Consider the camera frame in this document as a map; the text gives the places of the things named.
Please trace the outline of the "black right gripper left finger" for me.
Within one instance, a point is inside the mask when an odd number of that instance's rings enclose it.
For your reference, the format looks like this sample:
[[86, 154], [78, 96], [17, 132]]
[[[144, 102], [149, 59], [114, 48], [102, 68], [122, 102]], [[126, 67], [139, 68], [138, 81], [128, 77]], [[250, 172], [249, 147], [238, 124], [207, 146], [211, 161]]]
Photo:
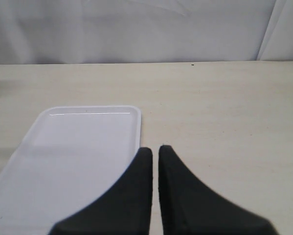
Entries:
[[57, 222], [51, 235], [147, 235], [153, 195], [153, 154], [140, 148], [121, 177], [96, 201]]

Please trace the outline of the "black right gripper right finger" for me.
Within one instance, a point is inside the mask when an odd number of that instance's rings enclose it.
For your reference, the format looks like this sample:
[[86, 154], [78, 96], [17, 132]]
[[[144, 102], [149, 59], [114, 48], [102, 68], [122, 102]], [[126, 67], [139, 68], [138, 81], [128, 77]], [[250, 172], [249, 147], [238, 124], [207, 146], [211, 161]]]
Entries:
[[165, 235], [276, 235], [269, 220], [217, 194], [182, 162], [172, 146], [158, 153], [158, 192]]

